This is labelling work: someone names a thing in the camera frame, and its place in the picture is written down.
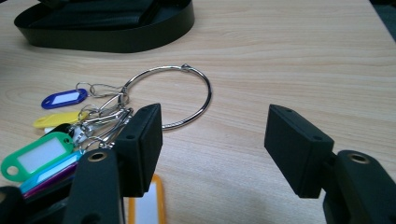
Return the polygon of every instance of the key chain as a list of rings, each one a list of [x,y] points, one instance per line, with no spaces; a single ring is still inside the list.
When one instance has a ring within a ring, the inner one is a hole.
[[[171,129],[176,129],[179,128],[181,126],[184,126],[192,121],[194,121],[195,119],[197,119],[198,117],[200,117],[208,108],[209,104],[210,104],[210,100],[212,98],[212,87],[210,84],[209,79],[205,76],[204,73],[200,72],[199,70],[189,66],[188,64],[183,64],[181,66],[161,66],[161,67],[156,67],[156,68],[151,68],[149,70],[146,70],[142,73],[140,73],[139,75],[132,77],[131,79],[129,79],[125,85],[122,87],[122,89],[120,90],[120,94],[118,96],[118,103],[119,105],[127,105],[128,102],[125,101],[125,95],[128,95],[128,90],[140,79],[147,77],[149,75],[153,75],[156,73],[160,73],[160,72],[166,72],[166,71],[179,71],[179,72],[184,72],[184,73],[193,73],[196,76],[198,76],[199,78],[201,78],[206,86],[207,86],[207,96],[206,96],[206,100],[204,102],[204,104],[202,105],[201,108],[199,108],[195,113],[193,113],[192,115],[188,116],[187,118],[174,122],[174,123],[170,123],[170,124],[164,124],[163,125],[163,130],[167,131],[167,130],[171,130]]]
[[[187,117],[183,120],[180,120],[180,121],[177,121],[174,123],[170,123],[170,124],[163,124],[162,127],[163,127],[163,131],[168,131],[168,130],[176,129],[176,128],[182,127],[186,124],[189,124],[190,122],[194,121],[199,116],[201,116],[207,110],[207,108],[210,104],[211,97],[212,97],[212,87],[210,85],[209,79],[202,72],[200,72],[199,70],[197,70],[187,64],[183,64],[182,66],[172,66],[171,65],[171,66],[156,67],[156,68],[146,70],[146,71],[136,75],[135,77],[132,77],[125,83],[124,86],[122,86],[119,94],[114,95],[111,99],[109,99],[107,102],[105,102],[104,105],[102,105],[101,107],[91,110],[90,116],[96,116],[97,120],[101,120],[104,118],[102,116],[102,114],[105,114],[106,112],[108,113],[108,111],[110,111],[110,113],[114,113],[115,110],[120,111],[122,109],[125,109],[125,106],[129,103],[128,90],[138,80],[141,80],[142,78],[147,77],[149,75],[153,75],[153,74],[165,72],[165,71],[179,71],[179,72],[184,72],[184,73],[193,73],[196,76],[200,77],[205,82],[205,84],[207,86],[206,100],[205,100],[205,103],[202,105],[202,107],[199,108],[199,110],[197,110],[195,113],[193,113],[192,115],[190,115],[189,117]],[[108,107],[115,100],[117,100],[117,103],[111,107]],[[87,136],[84,140],[87,140],[87,139],[92,140],[88,144],[87,147],[90,147],[95,142],[99,142],[100,143],[99,146],[101,146],[101,145],[106,146],[106,147],[112,146],[111,142],[108,141],[108,138],[104,139],[104,137],[101,135]]]

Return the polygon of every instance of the black plastic tray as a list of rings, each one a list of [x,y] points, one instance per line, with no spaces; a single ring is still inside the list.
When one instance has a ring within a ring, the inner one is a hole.
[[[169,44],[186,34],[194,24],[191,0],[160,2],[160,9],[146,25],[124,30],[53,30],[29,27],[51,12],[38,4],[23,11],[14,21],[27,41],[37,47],[133,53]]]

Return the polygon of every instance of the metal key ring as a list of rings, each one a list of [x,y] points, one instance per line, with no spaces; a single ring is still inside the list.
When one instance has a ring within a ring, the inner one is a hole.
[[[145,72],[140,73],[139,75],[131,78],[128,80],[128,82],[122,87],[120,92],[127,93],[128,89],[132,86],[133,83],[137,82],[140,78],[147,77],[149,75],[159,73],[159,72],[165,72],[165,71],[181,71],[181,72],[193,72],[195,75],[200,77],[206,84],[207,86],[207,97],[205,103],[202,105],[202,107],[197,110],[195,113],[193,113],[191,116],[181,120],[177,121],[174,123],[170,124],[163,124],[163,130],[171,130],[175,128],[179,128],[181,126],[184,126],[193,120],[197,119],[199,116],[201,116],[206,110],[207,107],[210,104],[210,100],[212,98],[212,87],[210,85],[209,79],[199,70],[189,66],[188,64],[183,64],[181,66],[161,66],[161,67],[156,67],[156,68],[151,68]]]

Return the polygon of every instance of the key tag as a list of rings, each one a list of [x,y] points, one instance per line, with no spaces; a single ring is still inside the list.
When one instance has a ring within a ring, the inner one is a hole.
[[[43,189],[46,186],[59,182],[62,179],[70,176],[74,173],[77,162],[83,154],[83,150],[77,150],[72,154],[56,161],[42,171],[37,172],[36,175],[27,179],[20,185],[22,194],[25,197],[27,195],[32,195],[40,189]]]
[[[165,224],[163,182],[153,175],[148,192],[142,198],[129,199],[129,224]]]
[[[65,112],[58,114],[50,114],[44,117],[41,117],[33,123],[33,127],[35,128],[49,128],[56,127],[63,123],[76,123],[82,119],[87,118],[88,112],[83,111],[74,111],[74,112]]]
[[[57,107],[76,105],[88,97],[88,92],[84,89],[72,91],[62,91],[48,96],[41,103],[44,109],[53,109]]]
[[[73,140],[67,133],[50,133],[5,157],[1,172],[8,180],[22,182],[72,150]]]

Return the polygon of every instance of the light wood surface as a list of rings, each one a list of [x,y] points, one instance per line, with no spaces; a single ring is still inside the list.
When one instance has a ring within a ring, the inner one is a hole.
[[[325,223],[322,200],[303,200],[263,147],[269,104],[292,108],[335,141],[380,161],[396,179],[396,47],[367,0],[195,0],[179,40],[133,54],[32,47],[13,20],[36,4],[0,4],[0,161],[42,135],[41,101],[80,81],[123,85],[160,65],[189,65],[214,97],[192,124],[166,132],[156,173],[168,223]],[[197,77],[164,73],[130,91],[131,106],[161,103],[165,122],[205,100]],[[0,177],[0,185],[16,185]]]

